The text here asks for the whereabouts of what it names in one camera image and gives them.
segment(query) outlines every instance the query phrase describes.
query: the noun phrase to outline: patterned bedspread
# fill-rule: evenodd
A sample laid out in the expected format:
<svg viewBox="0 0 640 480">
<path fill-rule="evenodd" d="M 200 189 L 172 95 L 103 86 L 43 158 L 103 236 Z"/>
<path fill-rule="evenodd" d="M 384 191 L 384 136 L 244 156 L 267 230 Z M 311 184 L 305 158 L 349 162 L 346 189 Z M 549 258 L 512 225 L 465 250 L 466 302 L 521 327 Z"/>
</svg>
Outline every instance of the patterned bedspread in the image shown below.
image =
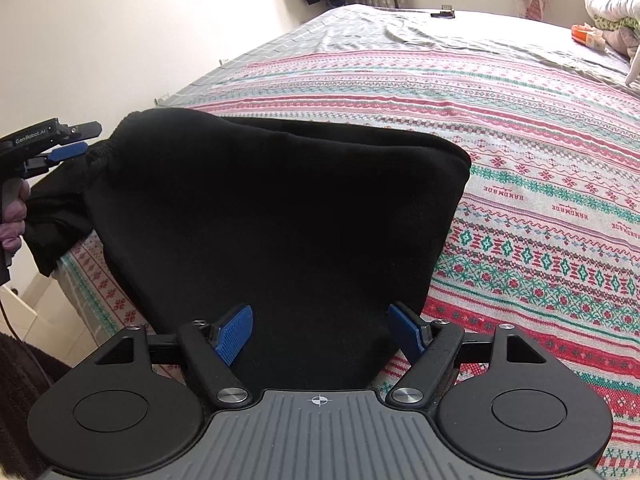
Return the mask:
<svg viewBox="0 0 640 480">
<path fill-rule="evenodd" d="M 623 86 L 621 59 L 565 29 L 456 15 L 335 9 L 162 106 L 405 128 L 464 148 L 471 178 L 424 316 L 474 332 L 522 326 L 609 403 L 600 472 L 640 472 L 640 87 Z M 57 278 L 98 342 L 144 322 L 95 234 Z M 398 354 L 380 389 L 407 367 Z"/>
</svg>

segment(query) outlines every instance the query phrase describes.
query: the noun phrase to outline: blue textured pad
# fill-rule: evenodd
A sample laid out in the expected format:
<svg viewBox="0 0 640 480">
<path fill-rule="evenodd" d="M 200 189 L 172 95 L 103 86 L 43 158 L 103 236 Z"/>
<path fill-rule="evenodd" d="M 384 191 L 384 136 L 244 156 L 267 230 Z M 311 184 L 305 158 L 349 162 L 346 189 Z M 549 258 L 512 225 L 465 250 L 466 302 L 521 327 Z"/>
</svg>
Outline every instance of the blue textured pad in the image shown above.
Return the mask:
<svg viewBox="0 0 640 480">
<path fill-rule="evenodd" d="M 245 305 L 229 322 L 220 328 L 216 353 L 229 366 L 249 339 L 254 329 L 254 311 Z"/>
<path fill-rule="evenodd" d="M 86 142 L 74 142 L 73 144 L 60 146 L 59 148 L 52 150 L 47 158 L 51 162 L 61 162 L 62 160 L 67 160 L 68 158 L 82 155 L 88 147 L 89 145 Z"/>
<path fill-rule="evenodd" d="M 394 304 L 389 305 L 386 311 L 386 322 L 389 325 L 391 339 L 413 365 L 424 352 L 420 328 Z"/>
</svg>

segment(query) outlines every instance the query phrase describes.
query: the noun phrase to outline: striped blanket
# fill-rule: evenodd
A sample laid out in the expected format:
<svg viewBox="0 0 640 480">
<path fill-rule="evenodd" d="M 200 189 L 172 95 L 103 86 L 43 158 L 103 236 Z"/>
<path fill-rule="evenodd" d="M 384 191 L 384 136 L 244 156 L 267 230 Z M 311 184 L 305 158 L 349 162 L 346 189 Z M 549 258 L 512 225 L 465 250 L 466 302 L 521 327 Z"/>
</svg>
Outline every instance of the striped blanket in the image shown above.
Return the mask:
<svg viewBox="0 0 640 480">
<path fill-rule="evenodd" d="M 565 29 L 456 16 L 331 10 L 161 105 L 405 128 L 464 148 L 471 178 L 423 315 L 473 332 L 523 327 L 609 404 L 601 474 L 640 472 L 640 87 Z M 98 342 L 144 322 L 95 234 L 57 277 Z M 377 386 L 407 368 L 398 354 Z"/>
</svg>

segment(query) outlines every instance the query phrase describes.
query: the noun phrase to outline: metal screw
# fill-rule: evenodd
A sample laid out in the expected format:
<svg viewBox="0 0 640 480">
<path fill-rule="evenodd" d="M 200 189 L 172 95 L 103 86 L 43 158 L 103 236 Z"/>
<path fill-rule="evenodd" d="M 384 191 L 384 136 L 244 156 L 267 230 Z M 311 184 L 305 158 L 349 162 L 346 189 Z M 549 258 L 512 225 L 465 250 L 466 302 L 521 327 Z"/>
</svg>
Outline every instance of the metal screw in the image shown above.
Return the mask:
<svg viewBox="0 0 640 480">
<path fill-rule="evenodd" d="M 216 397 L 225 404 L 237 404 L 246 400 L 248 396 L 247 391 L 242 388 L 222 388 Z"/>
<path fill-rule="evenodd" d="M 395 402 L 401 402 L 402 404 L 415 404 L 420 402 L 424 395 L 417 388 L 398 388 L 394 390 L 391 397 Z"/>
</svg>

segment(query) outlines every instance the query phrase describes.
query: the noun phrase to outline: finger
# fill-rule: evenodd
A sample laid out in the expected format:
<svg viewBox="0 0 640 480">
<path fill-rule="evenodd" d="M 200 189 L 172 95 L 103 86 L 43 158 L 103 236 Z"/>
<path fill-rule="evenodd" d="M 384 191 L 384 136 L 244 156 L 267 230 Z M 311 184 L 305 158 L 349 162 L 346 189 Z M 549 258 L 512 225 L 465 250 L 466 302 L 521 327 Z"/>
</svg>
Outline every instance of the finger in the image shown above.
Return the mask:
<svg viewBox="0 0 640 480">
<path fill-rule="evenodd" d="M 29 195 L 31 194 L 31 187 L 26 180 L 22 181 L 22 187 L 20 188 L 20 192 L 18 193 L 18 198 L 22 201 L 27 200 Z"/>
<path fill-rule="evenodd" d="M 2 240 L 2 248 L 8 253 L 15 253 L 22 247 L 22 240 L 20 238 L 7 238 Z"/>
<path fill-rule="evenodd" d="M 4 210 L 4 222 L 22 222 L 27 218 L 27 206 L 22 200 L 14 200 Z"/>
<path fill-rule="evenodd" d="M 9 224 L 0 224 L 0 240 L 8 240 L 16 238 L 24 234 L 24 222 L 11 222 Z"/>
</svg>

